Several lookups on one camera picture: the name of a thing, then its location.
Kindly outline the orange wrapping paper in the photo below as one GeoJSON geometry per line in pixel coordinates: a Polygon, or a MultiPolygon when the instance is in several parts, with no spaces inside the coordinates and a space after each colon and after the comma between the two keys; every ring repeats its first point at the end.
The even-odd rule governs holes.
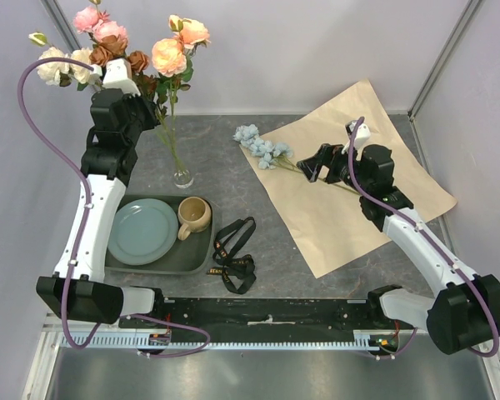
{"type": "Polygon", "coordinates": [[[234,139],[316,278],[388,241],[383,219],[413,210],[431,221],[456,199],[401,139],[368,80],[296,122],[234,139]]]}

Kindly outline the light blue flower stem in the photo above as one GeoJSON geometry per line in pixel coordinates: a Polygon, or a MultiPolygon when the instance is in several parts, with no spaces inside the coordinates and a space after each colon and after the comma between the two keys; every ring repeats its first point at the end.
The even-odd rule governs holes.
{"type": "MultiPolygon", "coordinates": [[[[259,130],[255,124],[242,125],[235,129],[232,139],[249,150],[252,157],[257,158],[257,166],[261,170],[281,168],[286,171],[302,174],[291,161],[293,150],[284,142],[273,143],[260,138],[259,130]]],[[[332,183],[333,186],[357,193],[354,188],[347,188],[346,184],[332,183]]]]}

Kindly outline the peach rose stem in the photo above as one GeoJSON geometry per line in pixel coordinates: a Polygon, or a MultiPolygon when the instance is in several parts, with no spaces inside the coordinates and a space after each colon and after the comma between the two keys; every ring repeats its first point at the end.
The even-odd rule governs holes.
{"type": "Polygon", "coordinates": [[[156,116],[161,124],[167,116],[174,119],[178,94],[190,89],[194,74],[193,57],[200,47],[210,43],[206,26],[196,19],[171,15],[168,26],[172,37],[156,42],[152,47],[152,65],[156,77],[156,116]]]}

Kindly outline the cream white rose stem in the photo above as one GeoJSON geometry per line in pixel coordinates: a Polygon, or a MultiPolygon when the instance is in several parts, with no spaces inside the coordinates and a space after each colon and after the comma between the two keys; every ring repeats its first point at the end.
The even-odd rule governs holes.
{"type": "MultiPolygon", "coordinates": [[[[82,47],[67,54],[57,47],[50,44],[47,37],[42,32],[32,32],[28,35],[32,44],[45,48],[39,60],[46,58],[70,58],[81,63],[91,65],[90,56],[92,49],[82,47]]],[[[37,75],[50,86],[59,86],[65,88],[70,86],[73,81],[77,83],[77,90],[82,91],[87,86],[101,87],[100,77],[94,75],[85,67],[78,66],[70,62],[48,62],[36,67],[37,75]]]]}

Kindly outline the pink rose stem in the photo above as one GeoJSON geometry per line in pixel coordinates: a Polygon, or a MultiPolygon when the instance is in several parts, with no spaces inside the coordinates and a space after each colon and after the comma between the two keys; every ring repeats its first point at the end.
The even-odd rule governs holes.
{"type": "Polygon", "coordinates": [[[101,1],[89,1],[89,3],[90,5],[78,11],[72,20],[77,32],[89,34],[97,43],[109,37],[126,42],[127,29],[113,21],[109,13],[100,8],[101,1]]]}

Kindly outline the black printed ribbon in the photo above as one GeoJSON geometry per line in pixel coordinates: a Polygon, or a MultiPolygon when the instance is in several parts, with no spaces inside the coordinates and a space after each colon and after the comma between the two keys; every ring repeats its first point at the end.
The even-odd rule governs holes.
{"type": "Polygon", "coordinates": [[[230,293],[246,294],[257,279],[253,257],[238,256],[255,230],[253,217],[238,219],[220,229],[213,240],[212,260],[216,265],[207,270],[207,275],[219,276],[230,293]]]}

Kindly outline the brown rose stem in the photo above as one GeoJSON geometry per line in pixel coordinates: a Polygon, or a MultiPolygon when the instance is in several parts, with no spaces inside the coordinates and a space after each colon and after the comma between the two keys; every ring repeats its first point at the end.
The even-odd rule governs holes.
{"type": "MultiPolygon", "coordinates": [[[[141,94],[155,104],[156,115],[156,77],[158,73],[153,68],[151,55],[147,55],[142,51],[133,51],[126,53],[128,41],[117,40],[115,37],[108,37],[102,42],[95,40],[90,56],[92,64],[96,64],[105,69],[108,61],[125,58],[131,64],[132,80],[137,84],[141,94]]],[[[163,144],[167,146],[170,153],[174,148],[177,153],[177,138],[176,138],[176,116],[171,119],[169,116],[164,120],[165,124],[161,124],[158,117],[158,123],[161,125],[162,131],[158,134],[163,144]]]]}

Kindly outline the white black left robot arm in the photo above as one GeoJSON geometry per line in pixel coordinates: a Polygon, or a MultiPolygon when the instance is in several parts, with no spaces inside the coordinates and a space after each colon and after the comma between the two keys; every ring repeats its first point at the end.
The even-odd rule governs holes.
{"type": "Polygon", "coordinates": [[[138,160],[141,134],[158,125],[154,104],[138,94],[103,89],[92,96],[86,150],[79,168],[80,198],[72,229],[51,276],[37,280],[37,295],[60,318],[113,324],[127,313],[149,328],[166,318],[151,289],[124,289],[104,282],[113,220],[138,160]]]}

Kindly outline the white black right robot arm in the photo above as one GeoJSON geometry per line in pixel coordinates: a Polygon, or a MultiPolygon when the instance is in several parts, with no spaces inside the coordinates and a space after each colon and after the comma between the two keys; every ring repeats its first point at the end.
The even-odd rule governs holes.
{"type": "Polygon", "coordinates": [[[365,318],[375,328],[392,320],[422,329],[447,355],[468,349],[490,358],[500,345],[500,282],[481,276],[455,256],[428,228],[411,200],[394,184],[392,152],[368,145],[362,152],[323,144],[297,162],[311,183],[322,168],[325,183],[344,183],[359,194],[365,218],[408,256],[433,296],[418,296],[399,286],[372,292],[365,318]]]}

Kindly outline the beige ceramic vase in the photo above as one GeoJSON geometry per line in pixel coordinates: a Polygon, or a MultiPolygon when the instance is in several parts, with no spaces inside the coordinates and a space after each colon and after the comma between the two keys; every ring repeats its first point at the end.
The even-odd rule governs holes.
{"type": "Polygon", "coordinates": [[[192,233],[204,231],[212,221],[213,212],[209,203],[201,197],[183,199],[177,210],[180,228],[177,238],[186,240],[192,233]]]}

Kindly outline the small clear glass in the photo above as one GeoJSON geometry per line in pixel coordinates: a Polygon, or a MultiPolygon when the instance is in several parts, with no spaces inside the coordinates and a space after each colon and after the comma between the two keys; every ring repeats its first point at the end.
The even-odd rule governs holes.
{"type": "Polygon", "coordinates": [[[193,185],[193,175],[189,171],[186,163],[178,156],[177,151],[171,150],[174,161],[175,172],[173,174],[173,182],[177,188],[186,189],[193,185]]]}

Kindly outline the light blue plate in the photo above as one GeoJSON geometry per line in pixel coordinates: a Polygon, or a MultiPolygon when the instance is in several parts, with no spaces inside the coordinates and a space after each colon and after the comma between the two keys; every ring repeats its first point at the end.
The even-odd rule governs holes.
{"type": "Polygon", "coordinates": [[[127,265],[153,263],[172,248],[178,229],[176,213],[166,202],[138,199],[116,212],[107,250],[127,265]]]}

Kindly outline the dark green tray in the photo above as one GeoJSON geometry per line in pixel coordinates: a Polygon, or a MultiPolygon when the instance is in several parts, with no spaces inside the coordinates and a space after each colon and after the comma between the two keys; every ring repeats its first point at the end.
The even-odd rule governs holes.
{"type": "MultiPolygon", "coordinates": [[[[124,205],[143,198],[154,198],[167,203],[178,217],[178,206],[185,196],[169,196],[160,194],[126,194],[120,202],[117,211],[124,205]]],[[[145,265],[131,266],[119,262],[107,250],[105,270],[122,273],[142,273],[149,275],[189,275],[198,273],[211,255],[213,245],[213,226],[204,231],[193,233],[184,241],[177,239],[172,248],[155,262],[145,265]]]]}

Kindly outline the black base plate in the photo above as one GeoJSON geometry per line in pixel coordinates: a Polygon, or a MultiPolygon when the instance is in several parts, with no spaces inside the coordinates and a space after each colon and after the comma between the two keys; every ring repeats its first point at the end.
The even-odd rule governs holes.
{"type": "Polygon", "coordinates": [[[218,343],[347,341],[355,330],[395,331],[367,300],[166,297],[149,315],[201,328],[218,343]]]}

